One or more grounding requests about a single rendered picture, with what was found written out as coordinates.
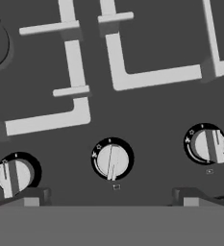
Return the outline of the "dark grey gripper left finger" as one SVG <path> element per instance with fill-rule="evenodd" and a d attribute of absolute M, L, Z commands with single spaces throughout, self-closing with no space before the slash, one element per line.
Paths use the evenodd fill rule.
<path fill-rule="evenodd" d="M 44 207 L 51 206 L 51 189 L 49 187 L 29 187 L 12 198 L 0 201 L 5 207 Z"/>

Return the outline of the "dark grey stove hob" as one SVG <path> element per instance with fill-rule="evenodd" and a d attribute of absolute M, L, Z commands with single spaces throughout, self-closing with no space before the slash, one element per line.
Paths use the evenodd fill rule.
<path fill-rule="evenodd" d="M 90 122 L 6 136 L 5 121 L 60 114 L 73 101 L 53 94 L 69 84 L 61 35 L 18 32 L 58 22 L 58 0 L 0 0 L 0 20 L 13 45 L 12 59 L 0 71 L 0 160 L 16 151 L 35 156 L 56 206 L 160 206 L 170 202 L 177 186 L 224 195 L 224 163 L 200 165 L 184 149 L 187 131 L 198 123 L 211 123 L 224 134 L 224 77 L 117 91 L 97 23 L 99 0 L 74 0 L 74 6 L 83 31 Z M 109 136 L 124 139 L 135 153 L 132 171 L 114 183 L 100 178 L 90 163 L 94 145 Z"/>

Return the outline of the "white stove knob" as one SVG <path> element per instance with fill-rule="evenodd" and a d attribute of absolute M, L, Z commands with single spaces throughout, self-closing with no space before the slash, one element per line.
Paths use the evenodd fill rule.
<path fill-rule="evenodd" d="M 211 123 L 198 123 L 184 137 L 187 156 L 200 165 L 224 163 L 224 134 Z"/>
<path fill-rule="evenodd" d="M 42 176 L 40 162 L 26 152 L 14 152 L 0 161 L 0 187 L 9 199 L 27 188 L 37 187 Z"/>
<path fill-rule="evenodd" d="M 115 182 L 132 171 L 135 155 L 131 145 L 124 139 L 107 137 L 93 147 L 90 160 L 100 178 Z"/>

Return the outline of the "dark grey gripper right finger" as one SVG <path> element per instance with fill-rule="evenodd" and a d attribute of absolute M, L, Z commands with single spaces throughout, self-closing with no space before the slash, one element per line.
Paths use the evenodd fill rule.
<path fill-rule="evenodd" d="M 224 195 L 211 197 L 196 187 L 175 187 L 172 189 L 172 205 L 178 207 L 224 207 Z"/>

